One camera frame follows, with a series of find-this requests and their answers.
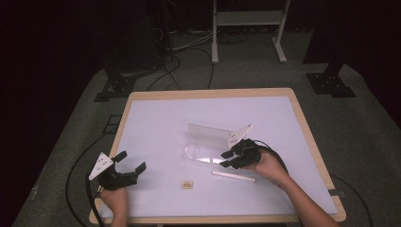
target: wire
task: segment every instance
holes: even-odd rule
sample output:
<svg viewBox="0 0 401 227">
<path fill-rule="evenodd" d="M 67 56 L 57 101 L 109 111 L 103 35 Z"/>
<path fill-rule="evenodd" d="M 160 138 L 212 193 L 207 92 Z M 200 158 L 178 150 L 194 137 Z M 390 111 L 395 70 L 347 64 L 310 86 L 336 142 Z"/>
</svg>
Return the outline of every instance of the wire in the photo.
<svg viewBox="0 0 401 227">
<path fill-rule="evenodd" d="M 165 91 L 167 91 L 171 86 L 173 86 L 174 84 L 176 84 L 175 82 L 172 82 L 172 83 L 170 83 L 170 84 L 168 84 L 166 87 L 165 87 Z"/>
<path fill-rule="evenodd" d="M 180 60 L 178 57 L 174 56 L 174 55 L 173 55 L 172 57 L 178 61 L 177 66 L 176 66 L 175 68 L 173 68 L 171 71 L 166 71 L 165 74 L 161 75 L 161 76 L 158 77 L 156 80 L 154 80 L 154 81 L 150 84 L 150 86 L 148 87 L 147 91 L 150 91 L 150 88 L 151 88 L 157 81 L 159 81 L 159 79 L 162 79 L 162 78 L 164 78 L 164 77 L 167 76 L 167 75 L 170 75 L 170 76 L 174 79 L 174 77 L 171 75 L 171 73 L 174 72 L 176 69 L 178 69 L 178 68 L 180 67 L 180 65 L 181 65 L 181 60 Z"/>
<path fill-rule="evenodd" d="M 200 34 L 202 33 L 209 33 L 211 32 L 210 30 L 187 30 L 185 33 L 191 34 L 191 35 L 196 35 L 196 36 L 201 36 Z"/>
<path fill-rule="evenodd" d="M 100 186 L 99 190 L 96 192 L 95 198 L 98 196 L 98 194 L 101 192 L 102 189 L 103 189 L 103 187 Z"/>
<path fill-rule="evenodd" d="M 96 205 L 95 205 L 95 198 L 92 195 L 92 188 L 91 188 L 91 182 L 89 181 L 89 176 L 91 174 L 92 169 L 95 167 L 95 165 L 93 165 L 88 172 L 85 175 L 85 188 L 86 188 L 86 197 L 88 198 L 88 202 L 91 204 L 91 208 L 92 211 L 94 212 L 94 215 L 97 219 L 97 223 L 99 224 L 100 227 L 105 227 L 103 220 L 101 219 L 101 216 L 99 214 L 99 212 L 96 209 Z"/>
<path fill-rule="evenodd" d="M 269 145 L 267 145 L 265 142 L 262 142 L 262 141 L 260 141 L 260 140 L 253 140 L 255 143 L 261 143 L 261 144 L 263 144 L 263 145 L 265 145 L 267 148 L 270 148 L 270 146 Z"/>
<path fill-rule="evenodd" d="M 179 46 L 179 47 L 172 47 L 171 50 L 172 51 L 177 51 L 177 50 L 186 49 L 188 47 L 204 43 L 204 42 L 210 40 L 212 37 L 213 37 L 213 33 L 211 31 L 209 31 L 209 34 L 207 34 L 206 36 L 204 36 L 204 37 L 202 37 L 202 38 L 200 38 L 200 39 L 198 39 L 198 40 L 196 40 L 196 41 L 194 41 L 194 42 L 192 42 L 190 44 L 186 44 L 186 45 Z"/>
<path fill-rule="evenodd" d="M 163 39 L 163 31 L 159 27 L 153 27 L 152 29 L 160 31 L 160 39 L 159 41 L 155 41 L 158 44 Z"/>
<path fill-rule="evenodd" d="M 73 171 L 74 171 L 74 169 L 75 169 L 77 163 L 80 161 L 80 159 L 83 157 L 83 155 L 85 155 L 86 152 L 88 152 L 88 150 L 89 150 L 91 147 L 93 147 L 98 141 L 100 141 L 100 140 L 101 140 L 104 136 L 106 136 L 106 135 L 108 135 L 108 133 L 103 133 L 100 137 L 98 137 L 91 145 L 89 145 L 89 147 L 87 147 L 87 148 L 80 154 L 80 156 L 77 158 L 77 160 L 74 162 L 73 166 L 71 167 L 70 172 L 69 172 L 68 177 L 67 177 L 67 182 L 66 182 L 66 184 L 65 184 L 65 200 L 67 201 L 68 208 L 69 208 L 71 214 L 72 214 L 72 215 L 74 216 L 74 218 L 77 220 L 77 222 L 79 222 L 79 224 L 80 224 L 81 226 L 84 226 L 84 227 L 85 227 L 86 225 L 83 223 L 83 221 L 82 221 L 82 220 L 78 217 L 78 215 L 75 213 L 74 208 L 72 207 L 71 202 L 70 202 L 70 199 L 69 199 L 68 187 L 69 187 L 69 184 L 70 184 L 70 178 L 71 178 L 71 175 L 73 174 Z"/>
<path fill-rule="evenodd" d="M 365 211 L 366 211 L 366 214 L 367 214 L 368 220 L 369 220 L 369 226 L 374 227 L 374 222 L 373 222 L 373 220 L 372 220 L 372 215 L 371 215 L 371 212 L 369 211 L 368 205 L 366 204 L 366 202 L 365 202 L 365 200 L 362 198 L 362 196 L 360 196 L 360 194 L 357 192 L 357 190 L 356 190 L 352 185 L 350 185 L 348 182 L 346 182 L 344 179 L 342 179 L 342 178 L 340 178 L 340 177 L 338 177 L 338 176 L 336 176 L 336 175 L 334 175 L 334 174 L 332 174 L 332 173 L 330 173 L 330 176 L 331 176 L 332 178 L 335 178 L 335 179 L 341 181 L 342 183 L 344 183 L 345 185 L 347 185 L 349 188 L 351 188 L 351 190 L 354 191 L 354 193 L 357 195 L 357 197 L 359 198 L 359 200 L 362 202 L 363 207 L 365 208 Z"/>
<path fill-rule="evenodd" d="M 187 51 L 187 50 L 198 50 L 198 51 L 201 51 L 201 52 L 205 53 L 207 55 L 207 57 L 209 58 L 209 60 L 211 62 L 211 65 L 212 65 L 212 74 L 211 74 L 211 76 L 209 78 L 209 82 L 207 84 L 207 89 L 209 90 L 210 89 L 210 85 L 212 84 L 213 75 L 215 73 L 215 65 L 212 63 L 212 57 L 210 56 L 210 54 L 207 51 L 199 49 L 199 48 L 185 48 L 185 49 L 178 50 L 175 53 L 179 53 L 179 52 L 183 52 L 183 51 Z"/>
</svg>

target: metal stand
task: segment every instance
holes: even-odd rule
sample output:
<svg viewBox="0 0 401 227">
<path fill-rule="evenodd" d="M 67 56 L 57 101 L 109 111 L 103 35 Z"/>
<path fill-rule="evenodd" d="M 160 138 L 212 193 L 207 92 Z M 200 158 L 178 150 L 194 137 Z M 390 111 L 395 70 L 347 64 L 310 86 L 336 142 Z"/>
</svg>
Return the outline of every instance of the metal stand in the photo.
<svg viewBox="0 0 401 227">
<path fill-rule="evenodd" d="M 228 11 L 218 12 L 217 0 L 213 1 L 213 41 L 212 63 L 218 63 L 218 26 L 262 26 L 278 25 L 277 36 L 272 38 L 274 48 L 281 63 L 286 63 L 283 48 L 280 45 L 286 23 L 290 0 L 286 0 L 283 10 L 271 11 Z"/>
<path fill-rule="evenodd" d="M 136 78 L 125 78 L 117 71 L 105 70 L 108 80 L 101 93 L 97 93 L 94 102 L 107 102 L 109 98 L 128 97 L 133 91 Z"/>
<path fill-rule="evenodd" d="M 345 86 L 339 77 L 342 62 L 330 62 L 323 73 L 308 73 L 307 79 L 317 95 L 332 97 L 355 97 L 350 87 Z"/>
</svg>

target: small wooden block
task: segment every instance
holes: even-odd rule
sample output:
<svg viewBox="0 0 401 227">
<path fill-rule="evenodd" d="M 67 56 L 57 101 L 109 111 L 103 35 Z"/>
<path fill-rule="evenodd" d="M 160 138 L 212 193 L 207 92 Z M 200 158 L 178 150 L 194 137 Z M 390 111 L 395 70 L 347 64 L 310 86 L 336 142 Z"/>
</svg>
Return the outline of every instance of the small wooden block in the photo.
<svg viewBox="0 0 401 227">
<path fill-rule="evenodd" d="M 192 189 L 192 188 L 194 188 L 194 183 L 193 182 L 182 182 L 181 188 L 182 189 Z"/>
</svg>

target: forearm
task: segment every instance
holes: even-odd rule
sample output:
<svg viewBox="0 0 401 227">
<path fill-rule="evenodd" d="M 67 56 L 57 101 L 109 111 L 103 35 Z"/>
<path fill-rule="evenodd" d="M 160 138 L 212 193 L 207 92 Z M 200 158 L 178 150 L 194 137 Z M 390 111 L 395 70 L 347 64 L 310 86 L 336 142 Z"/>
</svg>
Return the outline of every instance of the forearm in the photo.
<svg viewBox="0 0 401 227">
<path fill-rule="evenodd" d="M 305 227 L 339 226 L 292 178 L 288 176 L 279 185 L 286 191 Z"/>
<path fill-rule="evenodd" d="M 117 215 L 113 217 L 112 227 L 127 227 L 128 217 L 126 215 Z"/>
</svg>

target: dark background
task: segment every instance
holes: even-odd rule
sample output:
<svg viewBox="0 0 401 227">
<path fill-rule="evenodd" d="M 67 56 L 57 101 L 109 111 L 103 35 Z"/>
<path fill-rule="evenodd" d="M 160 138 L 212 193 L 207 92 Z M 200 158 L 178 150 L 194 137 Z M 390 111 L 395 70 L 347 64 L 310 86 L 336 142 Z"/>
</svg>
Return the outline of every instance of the dark background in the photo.
<svg viewBox="0 0 401 227">
<path fill-rule="evenodd" d="M 167 15 L 171 29 L 211 28 L 212 1 L 173 2 L 176 6 L 168 5 Z M 95 11 L 90 11 L 87 3 L 1 2 L 2 226 L 14 221 L 79 97 L 92 76 L 104 68 L 104 62 L 125 59 L 143 68 L 154 67 L 165 54 L 155 52 L 152 42 L 146 42 L 151 39 L 144 39 L 152 37 L 151 26 L 159 26 L 160 14 L 155 12 L 159 1 L 148 1 L 148 11 L 143 9 L 144 1 L 119 1 L 132 11 L 145 13 L 136 17 L 116 13 L 118 9 L 108 1 L 89 2 Z M 218 6 L 279 9 L 282 2 L 221 0 Z M 286 30 L 315 28 L 305 63 L 341 59 L 365 78 L 400 125 L 396 9 L 390 1 L 365 1 L 361 5 L 357 1 L 292 0 Z M 129 35 L 137 40 L 127 44 L 124 37 L 131 31 Z M 116 54 L 110 44 L 123 56 Z M 138 53 L 148 54 L 148 61 L 138 59 Z"/>
</svg>

